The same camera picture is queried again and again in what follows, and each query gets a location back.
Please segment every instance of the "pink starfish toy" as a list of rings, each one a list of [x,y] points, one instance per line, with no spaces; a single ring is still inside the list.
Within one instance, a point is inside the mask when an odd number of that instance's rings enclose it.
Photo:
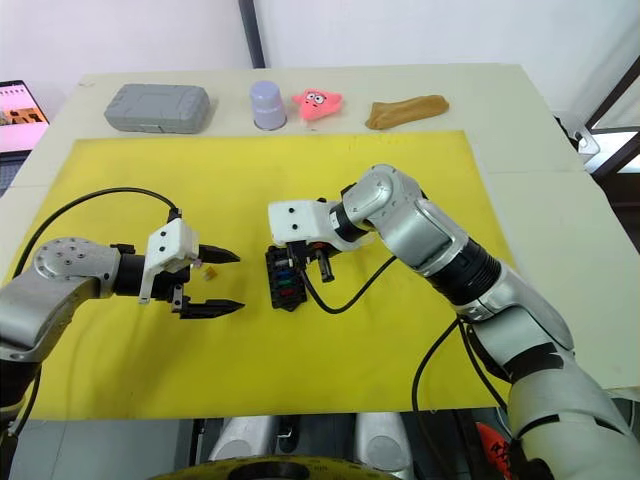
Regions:
[[[293,101],[300,105],[298,112],[303,120],[317,120],[342,108],[342,95],[307,88],[302,95],[294,95]]]

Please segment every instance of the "orange object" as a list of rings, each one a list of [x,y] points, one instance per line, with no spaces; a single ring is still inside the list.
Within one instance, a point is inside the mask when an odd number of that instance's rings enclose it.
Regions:
[[[509,442],[500,433],[484,423],[476,422],[476,428],[489,463],[504,475],[504,478],[511,480]]]

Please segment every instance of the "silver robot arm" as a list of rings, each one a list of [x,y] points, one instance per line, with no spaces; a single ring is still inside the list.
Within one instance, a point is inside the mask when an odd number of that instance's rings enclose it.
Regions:
[[[232,252],[198,244],[197,233],[174,218],[149,236],[147,254],[132,245],[98,245],[66,237],[42,245],[26,271],[0,288],[0,426],[15,420],[25,391],[76,309],[113,294],[167,301],[180,318],[213,318],[244,305],[233,300],[191,303],[184,285],[195,261],[239,261]]]
[[[638,442],[608,395],[577,365],[566,323],[536,290],[395,168],[376,165],[342,193],[341,202],[269,205],[274,241],[349,251],[376,231],[398,259],[442,293],[467,324],[487,369],[512,384],[514,473],[640,478]]]

